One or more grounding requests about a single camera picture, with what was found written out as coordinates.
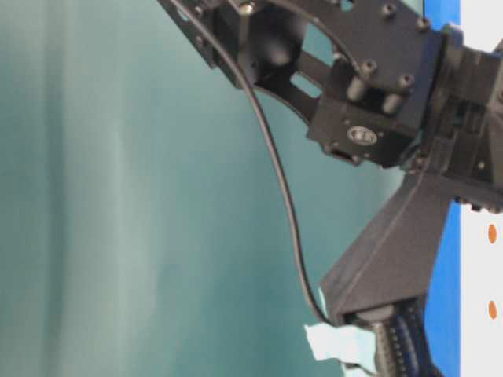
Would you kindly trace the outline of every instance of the small logo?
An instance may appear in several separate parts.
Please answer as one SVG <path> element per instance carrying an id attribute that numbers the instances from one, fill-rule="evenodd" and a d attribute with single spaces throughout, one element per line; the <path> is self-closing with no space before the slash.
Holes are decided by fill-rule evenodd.
<path id="1" fill-rule="evenodd" d="M 351 127 L 347 131 L 347 137 L 349 137 L 349 140 L 353 141 L 355 144 L 363 145 L 365 147 L 377 143 L 376 133 L 366 127 Z"/>

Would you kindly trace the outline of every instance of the robotic arm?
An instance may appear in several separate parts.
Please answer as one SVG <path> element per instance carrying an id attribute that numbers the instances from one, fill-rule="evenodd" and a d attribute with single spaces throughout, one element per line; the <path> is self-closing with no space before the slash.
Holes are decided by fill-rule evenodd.
<path id="1" fill-rule="evenodd" d="M 449 205 L 503 210 L 503 45 L 465 47 L 459 29 L 433 31 L 399 0 L 179 1 L 190 17 L 159 0 L 208 65 L 242 86 L 191 18 L 256 89 L 308 125 L 327 156 L 406 172 L 321 289 L 332 324 L 374 331 L 379 376 L 440 375 L 422 320 Z M 332 41 L 331 67 L 302 50 L 308 24 Z M 294 75 L 321 95 L 304 93 Z"/>

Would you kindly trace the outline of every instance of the teal backdrop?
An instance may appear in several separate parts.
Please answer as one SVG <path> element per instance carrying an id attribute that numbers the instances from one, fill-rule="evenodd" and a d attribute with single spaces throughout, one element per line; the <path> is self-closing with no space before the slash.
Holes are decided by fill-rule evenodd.
<path id="1" fill-rule="evenodd" d="M 0 5 L 0 376 L 340 375 L 307 345 L 242 92 L 154 0 Z M 401 174 L 324 156 L 260 99 L 318 284 Z"/>

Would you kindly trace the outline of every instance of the black wire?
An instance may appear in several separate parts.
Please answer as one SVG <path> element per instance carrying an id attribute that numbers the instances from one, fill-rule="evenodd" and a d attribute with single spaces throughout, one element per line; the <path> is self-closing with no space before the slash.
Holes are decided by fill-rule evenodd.
<path id="1" fill-rule="evenodd" d="M 270 131 L 269 123 L 267 122 L 266 116 L 262 109 L 259 100 L 255 94 L 252 84 L 248 81 L 243 70 L 240 68 L 239 64 L 232 58 L 232 56 L 227 52 L 223 44 L 215 37 L 215 35 L 208 30 L 208 28 L 195 16 L 191 9 L 186 7 L 180 0 L 169 0 L 180 12 L 187 17 L 190 23 L 201 33 L 201 36 L 206 39 L 218 52 L 219 56 L 227 63 L 231 71 L 235 74 L 237 81 L 243 88 L 244 92 L 247 94 L 251 106 L 257 116 L 257 119 L 262 129 L 264 139 L 266 141 L 267 149 L 272 160 L 274 170 L 276 171 L 276 176 L 278 183 L 280 185 L 281 194 L 285 201 L 286 210 L 288 213 L 288 220 L 290 223 L 290 231 L 292 233 L 293 250 L 296 261 L 297 273 L 299 274 L 300 285 L 306 299 L 307 305 L 311 308 L 314 315 L 322 322 L 330 324 L 330 321 L 324 313 L 321 311 L 316 298 L 314 298 L 313 291 L 310 287 L 309 279 L 307 277 L 306 266 L 303 258 L 302 244 L 300 242 L 299 234 L 299 223 L 297 222 L 296 210 L 292 200 L 292 194 L 290 193 L 290 188 L 288 187 L 288 182 L 285 176 L 285 170 L 281 163 L 280 156 L 277 152 L 276 144 L 274 143 L 274 137 Z"/>

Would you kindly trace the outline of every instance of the orange dot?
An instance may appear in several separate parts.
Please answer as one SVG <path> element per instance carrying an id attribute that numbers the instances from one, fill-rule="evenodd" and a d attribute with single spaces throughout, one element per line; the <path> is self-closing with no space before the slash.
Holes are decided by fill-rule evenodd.
<path id="1" fill-rule="evenodd" d="M 489 227 L 489 241 L 491 243 L 495 243 L 496 239 L 497 239 L 496 227 L 493 224 L 491 224 L 491 226 Z"/>
<path id="2" fill-rule="evenodd" d="M 495 320 L 497 317 L 497 309 L 496 309 L 496 304 L 494 303 L 494 301 L 491 301 L 489 303 L 489 315 L 493 320 Z"/>

